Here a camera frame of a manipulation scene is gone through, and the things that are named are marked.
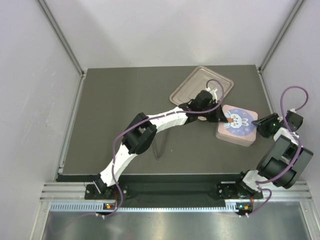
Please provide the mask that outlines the metal serving tongs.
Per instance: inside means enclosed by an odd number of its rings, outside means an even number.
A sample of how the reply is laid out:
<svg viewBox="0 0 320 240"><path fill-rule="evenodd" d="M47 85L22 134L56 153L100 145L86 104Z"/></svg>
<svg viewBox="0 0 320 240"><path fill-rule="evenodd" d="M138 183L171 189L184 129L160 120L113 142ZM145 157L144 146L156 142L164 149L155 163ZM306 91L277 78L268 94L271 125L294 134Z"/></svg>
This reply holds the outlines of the metal serving tongs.
<svg viewBox="0 0 320 240"><path fill-rule="evenodd" d="M169 133L170 133L169 129L161 131L160 133L158 133L155 136L155 138L152 142L152 145L151 145L152 152L153 152L153 155L157 161L161 159L161 157L165 151L165 147L166 147L166 144L168 141Z"/></svg>

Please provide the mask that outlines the pink chocolate tin box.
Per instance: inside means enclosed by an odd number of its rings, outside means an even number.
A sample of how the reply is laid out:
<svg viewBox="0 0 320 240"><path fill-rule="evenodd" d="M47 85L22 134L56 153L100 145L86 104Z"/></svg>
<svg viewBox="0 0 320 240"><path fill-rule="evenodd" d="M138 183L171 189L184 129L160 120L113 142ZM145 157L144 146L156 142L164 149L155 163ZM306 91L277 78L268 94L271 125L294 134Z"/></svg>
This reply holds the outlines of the pink chocolate tin box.
<svg viewBox="0 0 320 240"><path fill-rule="evenodd" d="M219 124L215 134L216 138L225 142L240 145L243 147L251 146L257 137L257 130L253 125L233 128Z"/></svg>

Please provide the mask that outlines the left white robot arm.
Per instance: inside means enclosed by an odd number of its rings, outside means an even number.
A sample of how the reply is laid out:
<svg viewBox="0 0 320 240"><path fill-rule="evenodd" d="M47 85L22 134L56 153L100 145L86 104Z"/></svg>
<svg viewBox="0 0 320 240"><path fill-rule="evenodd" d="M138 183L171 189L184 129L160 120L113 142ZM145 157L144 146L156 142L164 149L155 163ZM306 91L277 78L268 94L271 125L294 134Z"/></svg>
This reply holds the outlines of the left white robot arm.
<svg viewBox="0 0 320 240"><path fill-rule="evenodd" d="M146 152L152 145L156 134L177 126L190 124L198 117L206 118L208 122L227 122L222 112L222 100L225 91L206 88L194 99L179 106L155 115L137 114L126 130L115 138L112 143L112 160L109 165L94 180L96 192L102 198L109 198L114 191L114 185L129 165L138 155Z"/></svg>

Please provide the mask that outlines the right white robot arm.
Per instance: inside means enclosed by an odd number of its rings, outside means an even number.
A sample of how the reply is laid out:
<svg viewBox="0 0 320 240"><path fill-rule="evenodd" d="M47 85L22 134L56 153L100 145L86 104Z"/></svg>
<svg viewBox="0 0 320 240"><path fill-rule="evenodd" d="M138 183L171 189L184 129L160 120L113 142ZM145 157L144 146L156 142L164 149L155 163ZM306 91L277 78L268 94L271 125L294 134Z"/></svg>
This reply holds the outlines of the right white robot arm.
<svg viewBox="0 0 320 240"><path fill-rule="evenodd" d="M284 189L291 188L314 153L305 148L296 133L303 117L294 110L288 110L285 118L273 113L255 120L252 124L264 138L272 137L274 144L264 155L256 170L248 170L240 174L240 180L233 185L233 192L239 198L254 196L264 184L273 184Z"/></svg>

